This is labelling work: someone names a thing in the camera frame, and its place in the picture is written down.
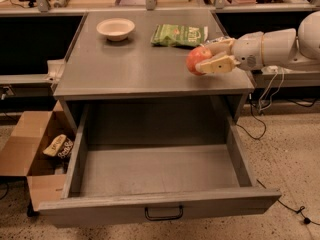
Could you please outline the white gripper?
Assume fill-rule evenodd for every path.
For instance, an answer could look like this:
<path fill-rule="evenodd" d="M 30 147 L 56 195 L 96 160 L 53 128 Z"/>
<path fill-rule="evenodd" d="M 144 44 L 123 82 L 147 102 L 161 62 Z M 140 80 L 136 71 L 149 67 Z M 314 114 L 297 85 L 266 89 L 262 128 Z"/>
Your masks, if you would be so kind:
<path fill-rule="evenodd" d="M 238 39 L 220 37 L 206 41 L 203 46 L 212 54 L 226 53 L 223 55 L 197 63 L 195 69 L 202 74 L 228 73 L 237 66 L 246 71 L 260 70 L 262 63 L 262 37 L 263 32 L 254 32 L 241 36 Z"/>

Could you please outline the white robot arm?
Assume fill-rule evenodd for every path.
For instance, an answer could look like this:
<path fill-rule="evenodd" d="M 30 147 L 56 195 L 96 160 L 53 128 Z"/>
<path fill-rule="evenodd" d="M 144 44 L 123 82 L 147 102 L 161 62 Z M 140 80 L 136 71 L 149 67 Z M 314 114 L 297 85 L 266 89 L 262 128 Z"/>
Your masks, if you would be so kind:
<path fill-rule="evenodd" d="M 225 73 L 238 67 L 245 71 L 278 66 L 291 70 L 318 71 L 320 68 L 320 12 L 308 15 L 294 28 L 249 33 L 238 39 L 224 38 L 201 45 L 210 58 L 193 64 L 196 73 Z"/>

